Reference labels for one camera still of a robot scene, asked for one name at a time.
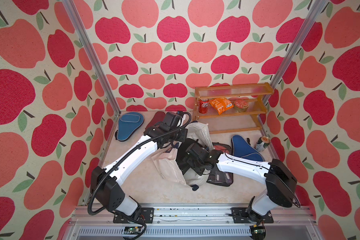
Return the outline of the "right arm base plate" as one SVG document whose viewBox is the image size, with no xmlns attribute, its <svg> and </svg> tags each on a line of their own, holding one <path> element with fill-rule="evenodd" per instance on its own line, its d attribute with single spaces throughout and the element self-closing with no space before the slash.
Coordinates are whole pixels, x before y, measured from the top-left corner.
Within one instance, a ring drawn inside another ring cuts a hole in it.
<svg viewBox="0 0 360 240">
<path fill-rule="evenodd" d="M 235 224 L 274 223 L 274 219 L 270 211 L 268 211 L 264 216 L 261 216 L 252 210 L 247 210 L 247 208 L 231 208 L 230 216 L 233 218 Z"/>
</svg>

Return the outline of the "maroon paddle case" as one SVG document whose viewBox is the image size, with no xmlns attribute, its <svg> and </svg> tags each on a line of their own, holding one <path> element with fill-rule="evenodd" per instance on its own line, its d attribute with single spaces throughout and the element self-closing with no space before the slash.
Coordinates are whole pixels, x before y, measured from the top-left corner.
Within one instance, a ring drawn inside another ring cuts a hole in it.
<svg viewBox="0 0 360 240">
<path fill-rule="evenodd" d="M 152 120 L 147 124 L 146 130 L 152 126 L 158 126 L 160 122 L 164 120 L 165 116 L 166 116 L 165 112 L 162 111 L 156 112 Z"/>
</svg>

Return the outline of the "black mesh paddle case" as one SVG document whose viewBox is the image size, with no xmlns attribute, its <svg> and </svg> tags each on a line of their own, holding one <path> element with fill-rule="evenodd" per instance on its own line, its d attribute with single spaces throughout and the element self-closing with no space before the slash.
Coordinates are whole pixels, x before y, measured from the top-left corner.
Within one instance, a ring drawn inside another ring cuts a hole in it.
<svg viewBox="0 0 360 240">
<path fill-rule="evenodd" d="M 231 154 L 232 148 L 226 144 L 220 143 L 213 143 L 214 149 L 217 151 L 221 151 L 223 153 Z M 222 187 L 229 187 L 234 182 L 234 175 L 228 172 L 222 172 L 215 166 L 207 179 L 208 184 L 222 186 Z"/>
</svg>

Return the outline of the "white canvas tote bag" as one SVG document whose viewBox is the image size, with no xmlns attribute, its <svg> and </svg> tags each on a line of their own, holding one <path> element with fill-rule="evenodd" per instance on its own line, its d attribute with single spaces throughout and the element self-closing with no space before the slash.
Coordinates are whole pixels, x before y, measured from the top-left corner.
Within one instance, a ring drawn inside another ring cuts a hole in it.
<svg viewBox="0 0 360 240">
<path fill-rule="evenodd" d="M 189 124 L 187 138 L 157 150 L 148 159 L 167 181 L 189 186 L 193 191 L 205 184 L 213 167 L 204 168 L 204 159 L 214 149 L 207 124 Z"/>
</svg>

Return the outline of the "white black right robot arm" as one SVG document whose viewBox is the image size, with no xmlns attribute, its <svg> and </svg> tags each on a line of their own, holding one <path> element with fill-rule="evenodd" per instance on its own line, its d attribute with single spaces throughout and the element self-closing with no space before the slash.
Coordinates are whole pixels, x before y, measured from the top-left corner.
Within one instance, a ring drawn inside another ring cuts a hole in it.
<svg viewBox="0 0 360 240">
<path fill-rule="evenodd" d="M 261 223 L 264 216 L 277 206 L 301 207 L 296 196 L 297 179 L 278 159 L 271 162 L 256 162 L 215 149 L 207 150 L 195 140 L 186 139 L 178 149 L 176 161 L 183 173 L 192 169 L 198 176 L 202 176 L 218 169 L 264 184 L 266 189 L 251 199 L 242 214 L 242 217 L 251 223 Z"/>
</svg>

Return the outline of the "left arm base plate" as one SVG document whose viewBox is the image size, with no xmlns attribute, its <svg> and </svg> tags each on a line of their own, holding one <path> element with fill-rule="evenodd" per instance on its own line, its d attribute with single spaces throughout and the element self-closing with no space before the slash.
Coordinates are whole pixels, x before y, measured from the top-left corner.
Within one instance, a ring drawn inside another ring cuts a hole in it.
<svg viewBox="0 0 360 240">
<path fill-rule="evenodd" d="M 138 207 L 131 216 L 128 216 L 122 212 L 116 211 L 113 219 L 114 224 L 129 224 L 134 223 L 129 219 L 133 219 L 139 223 L 151 224 L 154 217 L 154 208 L 142 208 Z"/>
</svg>

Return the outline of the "blue paddle case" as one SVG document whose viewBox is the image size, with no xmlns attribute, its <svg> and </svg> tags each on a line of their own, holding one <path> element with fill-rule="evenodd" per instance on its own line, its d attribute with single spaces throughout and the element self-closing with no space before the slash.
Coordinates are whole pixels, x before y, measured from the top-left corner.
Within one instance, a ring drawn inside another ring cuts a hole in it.
<svg viewBox="0 0 360 240">
<path fill-rule="evenodd" d="M 255 162 L 264 162 L 264 157 L 240 135 L 234 135 L 231 139 L 233 156 Z"/>
<path fill-rule="evenodd" d="M 118 121 L 118 130 L 115 132 L 116 140 L 127 141 L 132 134 L 143 124 L 145 118 L 141 113 L 128 112 L 121 115 Z"/>
</svg>

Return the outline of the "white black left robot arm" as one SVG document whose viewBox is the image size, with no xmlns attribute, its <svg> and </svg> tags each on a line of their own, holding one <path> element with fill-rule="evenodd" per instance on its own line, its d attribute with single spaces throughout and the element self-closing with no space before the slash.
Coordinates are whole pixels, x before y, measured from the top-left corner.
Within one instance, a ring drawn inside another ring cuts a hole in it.
<svg viewBox="0 0 360 240">
<path fill-rule="evenodd" d="M 162 122 L 147 128 L 138 142 L 119 159 L 105 168 L 96 167 L 91 175 L 91 196 L 88 202 L 88 214 L 94 216 L 106 210 L 130 221 L 141 215 L 141 205 L 127 196 L 121 186 L 131 172 L 149 155 L 166 144 L 183 142 L 192 121 L 189 112 L 166 113 Z"/>
</svg>

